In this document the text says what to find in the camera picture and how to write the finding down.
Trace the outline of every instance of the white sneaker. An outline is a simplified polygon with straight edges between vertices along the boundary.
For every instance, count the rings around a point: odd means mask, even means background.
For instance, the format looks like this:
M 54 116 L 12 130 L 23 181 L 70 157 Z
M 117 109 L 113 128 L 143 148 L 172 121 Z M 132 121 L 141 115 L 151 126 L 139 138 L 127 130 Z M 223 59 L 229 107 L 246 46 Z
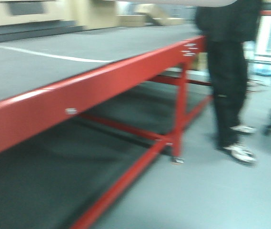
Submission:
M 255 155 L 240 143 L 223 147 L 223 150 L 242 164 L 252 165 L 256 162 Z
M 231 129 L 233 131 L 238 132 L 238 134 L 242 134 L 242 135 L 252 135 L 257 130 L 255 127 L 247 126 L 247 125 L 237 125 L 237 126 L 231 127 Z

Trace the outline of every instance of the black pants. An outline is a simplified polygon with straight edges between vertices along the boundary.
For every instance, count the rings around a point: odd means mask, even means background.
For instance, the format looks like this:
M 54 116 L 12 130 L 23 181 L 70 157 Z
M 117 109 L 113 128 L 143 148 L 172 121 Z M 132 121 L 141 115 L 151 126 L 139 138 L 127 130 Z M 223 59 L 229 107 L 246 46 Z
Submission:
M 208 68 L 213 87 L 214 107 L 218 127 L 218 146 L 238 141 L 230 127 L 240 124 L 247 87 L 247 63 L 239 42 L 207 40 Z

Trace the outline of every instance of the white line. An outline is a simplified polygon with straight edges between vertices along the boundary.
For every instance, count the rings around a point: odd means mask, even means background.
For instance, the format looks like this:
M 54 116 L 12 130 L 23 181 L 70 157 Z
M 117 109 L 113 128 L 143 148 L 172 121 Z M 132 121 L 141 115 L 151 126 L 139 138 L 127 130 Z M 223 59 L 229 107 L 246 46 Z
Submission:
M 189 74 L 194 74 L 194 75 L 209 76 L 209 73 L 208 73 L 207 70 L 203 70 L 203 71 L 188 70 L 187 72 L 188 72 Z
M 1 46 L 1 45 L 0 45 L 0 49 L 7 49 L 7 50 L 12 50 L 12 51 L 37 55 L 37 56 L 46 56 L 46 57 L 62 59 L 62 60 L 68 60 L 68 61 L 95 62 L 95 63 L 113 62 L 113 61 L 101 61 L 101 60 L 83 59 L 83 58 L 77 58 L 77 57 L 71 57 L 71 56 L 58 56 L 58 55 L 52 55 L 52 54 L 47 54 L 47 53 L 43 53 L 43 52 L 35 52 L 35 51 L 27 50 L 27 49 L 13 48 L 13 47 L 8 47 L 8 46 Z

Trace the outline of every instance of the black jacket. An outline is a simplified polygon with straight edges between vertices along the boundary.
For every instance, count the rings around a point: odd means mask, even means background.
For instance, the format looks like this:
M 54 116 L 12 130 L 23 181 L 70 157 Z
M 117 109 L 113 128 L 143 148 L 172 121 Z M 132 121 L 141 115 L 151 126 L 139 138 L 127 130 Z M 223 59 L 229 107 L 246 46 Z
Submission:
M 195 21 L 211 41 L 253 41 L 261 5 L 261 0 L 237 0 L 224 7 L 198 7 Z

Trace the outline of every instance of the gray table top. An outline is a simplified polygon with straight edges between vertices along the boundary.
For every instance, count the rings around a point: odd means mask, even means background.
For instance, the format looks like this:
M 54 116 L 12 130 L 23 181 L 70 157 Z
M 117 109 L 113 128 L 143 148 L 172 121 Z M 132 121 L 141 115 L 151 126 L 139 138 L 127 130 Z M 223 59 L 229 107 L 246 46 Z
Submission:
M 193 24 L 83 31 L 0 43 L 0 100 L 194 37 Z

